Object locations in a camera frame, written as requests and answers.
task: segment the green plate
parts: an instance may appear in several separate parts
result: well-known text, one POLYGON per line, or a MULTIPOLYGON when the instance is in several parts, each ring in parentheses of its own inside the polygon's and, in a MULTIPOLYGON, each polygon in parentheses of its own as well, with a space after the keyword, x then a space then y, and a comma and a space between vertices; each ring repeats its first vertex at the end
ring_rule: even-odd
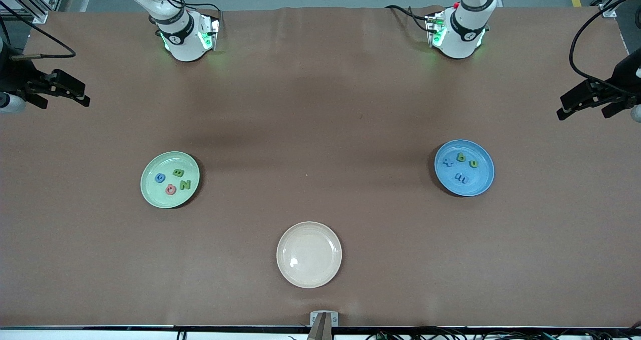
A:
POLYGON ((194 158, 184 152, 170 151, 156 156, 145 167, 140 177, 140 192, 151 205, 172 208, 190 199, 199 182, 200 169, 194 158))

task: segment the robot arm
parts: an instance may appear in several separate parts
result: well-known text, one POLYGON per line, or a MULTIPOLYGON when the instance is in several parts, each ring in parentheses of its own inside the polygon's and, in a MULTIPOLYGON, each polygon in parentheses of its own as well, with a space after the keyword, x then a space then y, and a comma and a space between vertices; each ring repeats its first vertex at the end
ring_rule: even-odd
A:
POLYGON ((219 21, 195 10, 183 0, 135 0, 160 28, 165 48, 180 61, 194 61, 215 48, 219 21))
POLYGON ((461 0, 455 7, 426 19, 428 40, 454 59, 464 59, 481 45, 485 27, 497 0, 461 0))

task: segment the blue plate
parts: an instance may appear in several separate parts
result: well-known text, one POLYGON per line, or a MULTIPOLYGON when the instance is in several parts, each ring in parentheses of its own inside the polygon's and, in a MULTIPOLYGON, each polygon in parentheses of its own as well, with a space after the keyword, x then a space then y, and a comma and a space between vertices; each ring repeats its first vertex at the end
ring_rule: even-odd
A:
POLYGON ((494 162, 490 154, 472 141, 447 142, 434 158, 439 181, 460 196, 476 196, 494 181, 494 162))

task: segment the table surface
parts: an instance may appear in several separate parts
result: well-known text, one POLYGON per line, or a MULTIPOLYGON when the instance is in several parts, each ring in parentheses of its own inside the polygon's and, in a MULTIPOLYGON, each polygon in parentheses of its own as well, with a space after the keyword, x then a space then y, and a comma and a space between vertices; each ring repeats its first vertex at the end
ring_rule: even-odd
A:
MULTIPOLYGON (((585 110, 558 121, 581 78, 570 41, 594 9, 497 9, 469 59, 428 48, 383 9, 228 12, 217 53, 179 63, 147 15, 52 13, 78 51, 38 60, 87 84, 0 123, 0 324, 630 326, 641 317, 641 127, 585 110), (497 170, 458 198, 433 156, 476 141, 497 170), (165 151, 201 187, 161 210, 140 174, 165 151), (299 289, 275 249, 318 221, 337 276, 299 289)), ((32 34, 28 51, 62 49, 32 34)), ((625 57, 598 19, 577 63, 625 57)))

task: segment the plate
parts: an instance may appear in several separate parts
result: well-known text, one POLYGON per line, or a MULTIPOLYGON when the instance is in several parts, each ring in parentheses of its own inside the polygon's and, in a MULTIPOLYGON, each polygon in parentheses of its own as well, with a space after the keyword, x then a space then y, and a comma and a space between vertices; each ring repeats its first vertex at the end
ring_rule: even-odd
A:
POLYGON ((490 154, 468 140, 447 142, 434 158, 439 181, 460 196, 477 196, 494 181, 494 162, 490 154))
POLYGON ((303 289, 314 289, 330 282, 339 271, 342 258, 341 243, 334 231, 313 221, 289 228, 276 251, 282 276, 303 289))
POLYGON ((156 156, 142 172, 140 192, 148 203, 172 208, 190 199, 200 182, 200 169, 194 158, 180 151, 156 156))

